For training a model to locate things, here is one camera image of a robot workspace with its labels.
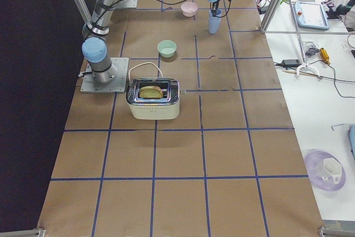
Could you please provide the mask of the blue cup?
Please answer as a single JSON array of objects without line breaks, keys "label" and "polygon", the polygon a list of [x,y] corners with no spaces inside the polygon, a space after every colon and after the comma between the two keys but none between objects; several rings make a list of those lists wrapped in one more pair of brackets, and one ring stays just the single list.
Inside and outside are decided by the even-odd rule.
[{"label": "blue cup", "polygon": [[219,28],[209,28],[210,34],[216,34],[219,31]]},{"label": "blue cup", "polygon": [[217,16],[212,16],[209,10],[209,28],[219,28],[221,23],[222,10],[217,9]]}]

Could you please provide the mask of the pink bowl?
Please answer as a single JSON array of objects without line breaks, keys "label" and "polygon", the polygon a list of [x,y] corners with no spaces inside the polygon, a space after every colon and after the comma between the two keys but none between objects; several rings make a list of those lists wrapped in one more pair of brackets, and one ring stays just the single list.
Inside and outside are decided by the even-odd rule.
[{"label": "pink bowl", "polygon": [[194,2],[185,2],[180,7],[182,14],[185,17],[192,17],[198,10],[198,5]]}]

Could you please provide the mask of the green bowl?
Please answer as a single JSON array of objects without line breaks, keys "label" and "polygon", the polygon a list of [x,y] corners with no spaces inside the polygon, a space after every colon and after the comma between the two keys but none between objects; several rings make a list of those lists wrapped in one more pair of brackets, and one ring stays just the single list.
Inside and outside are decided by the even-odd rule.
[{"label": "green bowl", "polygon": [[177,45],[174,41],[166,39],[158,43],[157,49],[162,57],[171,58],[177,50]]}]

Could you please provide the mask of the blue white teach pendant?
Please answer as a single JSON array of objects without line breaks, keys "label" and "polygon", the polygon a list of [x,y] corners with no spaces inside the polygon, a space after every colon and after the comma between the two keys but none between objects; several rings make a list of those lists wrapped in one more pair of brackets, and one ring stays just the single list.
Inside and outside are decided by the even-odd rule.
[{"label": "blue white teach pendant", "polygon": [[329,30],[329,22],[323,6],[312,2],[297,1],[293,5],[299,27],[320,31]]}]

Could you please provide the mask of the black power adapter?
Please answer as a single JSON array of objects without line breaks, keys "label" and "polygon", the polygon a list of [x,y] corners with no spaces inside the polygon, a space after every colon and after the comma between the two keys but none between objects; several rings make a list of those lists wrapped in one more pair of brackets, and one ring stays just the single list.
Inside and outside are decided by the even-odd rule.
[{"label": "black power adapter", "polygon": [[302,63],[299,59],[284,59],[281,64],[285,68],[294,68],[300,66]]}]

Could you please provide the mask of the toast slice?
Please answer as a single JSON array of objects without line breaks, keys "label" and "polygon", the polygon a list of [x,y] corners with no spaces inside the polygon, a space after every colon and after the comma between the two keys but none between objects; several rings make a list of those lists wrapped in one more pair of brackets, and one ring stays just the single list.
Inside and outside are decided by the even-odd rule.
[{"label": "toast slice", "polygon": [[155,85],[148,85],[141,87],[139,90],[139,97],[144,99],[162,98],[164,96],[160,87]]}]

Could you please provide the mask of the white claw grabber stick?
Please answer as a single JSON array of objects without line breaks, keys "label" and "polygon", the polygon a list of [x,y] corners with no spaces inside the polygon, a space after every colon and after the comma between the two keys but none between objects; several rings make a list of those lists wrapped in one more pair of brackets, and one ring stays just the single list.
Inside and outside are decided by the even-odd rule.
[{"label": "white claw grabber stick", "polygon": [[295,9],[294,9],[294,6],[293,6],[291,0],[289,0],[288,3],[290,5],[291,16],[292,16],[292,20],[293,20],[293,23],[294,23],[294,26],[296,29],[296,35],[297,35],[299,47],[301,50],[301,56],[302,56],[302,64],[297,67],[296,76],[299,76],[301,74],[301,70],[310,70],[313,74],[316,75],[317,78],[320,78],[321,76],[320,76],[318,69],[316,67],[310,65],[306,59],[305,50],[304,50],[303,43],[302,43],[302,37],[300,34],[300,30],[299,30],[296,15],[295,15]]}]

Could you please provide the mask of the cream chrome toaster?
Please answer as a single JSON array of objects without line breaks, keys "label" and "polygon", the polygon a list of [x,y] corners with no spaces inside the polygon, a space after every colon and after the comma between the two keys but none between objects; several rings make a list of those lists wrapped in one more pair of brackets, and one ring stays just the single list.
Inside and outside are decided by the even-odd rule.
[{"label": "cream chrome toaster", "polygon": [[[162,98],[139,97],[141,87],[155,85],[161,88]],[[170,120],[180,113],[180,84],[173,78],[133,79],[128,86],[126,101],[134,118],[142,120]]]}]

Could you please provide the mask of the orange metal tool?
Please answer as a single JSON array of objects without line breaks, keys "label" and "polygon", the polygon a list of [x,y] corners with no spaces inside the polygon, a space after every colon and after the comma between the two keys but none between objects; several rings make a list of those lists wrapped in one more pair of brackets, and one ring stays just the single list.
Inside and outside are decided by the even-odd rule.
[{"label": "orange metal tool", "polygon": [[320,48],[319,53],[320,53],[322,62],[326,65],[330,65],[330,57],[329,57],[327,51],[324,48]]}]

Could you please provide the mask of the purple plate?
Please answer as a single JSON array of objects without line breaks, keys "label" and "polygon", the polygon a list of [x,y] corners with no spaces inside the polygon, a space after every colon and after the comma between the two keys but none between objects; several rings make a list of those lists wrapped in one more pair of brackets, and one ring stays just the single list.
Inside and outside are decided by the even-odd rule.
[{"label": "purple plate", "polygon": [[338,191],[343,188],[346,182],[346,172],[342,165],[342,177],[338,184],[332,184],[322,179],[323,161],[327,158],[334,158],[339,163],[340,161],[332,154],[322,150],[312,150],[304,158],[308,177],[313,186],[325,191]]}]

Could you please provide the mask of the white hexagonal cup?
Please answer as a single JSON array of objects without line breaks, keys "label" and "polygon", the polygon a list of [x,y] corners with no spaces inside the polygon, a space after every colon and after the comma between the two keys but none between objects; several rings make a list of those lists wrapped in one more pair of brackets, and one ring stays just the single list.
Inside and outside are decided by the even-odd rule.
[{"label": "white hexagonal cup", "polygon": [[342,165],[334,158],[323,161],[322,179],[332,184],[338,184],[342,177]]}]

